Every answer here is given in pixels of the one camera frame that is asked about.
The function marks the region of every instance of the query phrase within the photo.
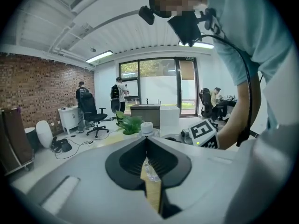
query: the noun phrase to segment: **man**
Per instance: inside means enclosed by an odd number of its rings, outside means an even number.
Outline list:
[[[89,90],[84,87],[84,82],[80,81],[79,89],[76,90],[76,99],[78,102],[78,119],[79,119],[78,130],[76,131],[77,133],[83,133],[84,131],[84,112],[82,111],[80,100],[81,100],[81,94],[85,92],[89,92]],[[85,122],[85,125],[87,130],[90,129],[90,125],[88,124],[88,122]]]
[[[216,87],[213,91],[210,91],[213,113],[215,114],[216,118],[221,116],[223,120],[227,120],[229,118],[228,102],[226,100],[223,100],[219,103],[216,103],[216,95],[218,95],[220,91],[221,89],[219,87]]]
[[[216,11],[216,17],[225,34],[225,39],[234,44],[249,68],[252,86],[252,117],[256,119],[261,105],[261,90],[257,71],[261,71],[268,83],[288,51],[294,46],[282,18],[268,0],[154,0],[156,10],[193,10],[194,6],[207,5]],[[215,48],[226,64],[234,84],[237,85],[238,101],[231,116],[219,132],[220,148],[227,149],[237,142],[238,136],[247,125],[249,95],[246,72],[240,56],[230,46],[214,40]],[[268,106],[268,128],[277,122]]]
[[[120,111],[125,112],[126,109],[126,102],[125,102],[125,95],[129,94],[129,91],[127,90],[127,86],[122,83],[122,78],[117,77],[116,78],[116,85],[118,87],[118,91],[120,94]]]

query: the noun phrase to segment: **fluorescent light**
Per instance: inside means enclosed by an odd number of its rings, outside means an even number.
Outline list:
[[[102,59],[102,58],[104,58],[106,56],[110,56],[110,55],[113,55],[113,52],[112,51],[106,51],[106,52],[104,52],[102,54],[99,54],[99,55],[97,55],[97,56],[95,56],[95,57],[87,60],[86,62],[91,63],[91,62],[94,62],[96,60]]]
[[[128,76],[128,75],[135,75],[136,72],[133,72],[133,73],[127,73],[127,74],[123,74],[124,76]]]
[[[178,43],[179,46],[185,46],[188,47],[189,45],[183,45],[182,42]],[[207,44],[207,43],[203,43],[203,42],[196,42],[192,47],[201,47],[201,48],[207,48],[207,49],[213,49],[214,46],[212,44]]]

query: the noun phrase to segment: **tree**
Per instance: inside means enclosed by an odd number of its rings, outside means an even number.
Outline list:
[[[155,59],[140,61],[140,77],[175,76],[174,59]],[[136,77],[138,75],[138,62],[121,65],[121,73],[124,78]]]

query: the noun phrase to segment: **ceiling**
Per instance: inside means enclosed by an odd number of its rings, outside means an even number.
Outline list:
[[[24,0],[7,24],[0,51],[94,69],[101,60],[93,65],[85,60],[108,50],[120,54],[177,46],[178,37],[166,19],[156,17],[150,26],[139,17],[139,8],[147,4],[148,0]],[[200,30],[208,33],[203,24]]]

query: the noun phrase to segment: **black backpack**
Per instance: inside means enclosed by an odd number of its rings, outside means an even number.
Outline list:
[[[114,86],[112,86],[112,88],[111,88],[110,97],[111,97],[111,99],[119,99],[120,98],[120,92],[119,92],[118,86],[116,84]]]
[[[205,107],[205,110],[203,111],[203,108],[201,109],[201,115],[204,118],[209,118],[213,111],[213,106],[211,103],[211,95],[210,90],[207,88],[204,88],[200,94],[199,97],[201,99],[201,102],[203,104],[203,107]]]

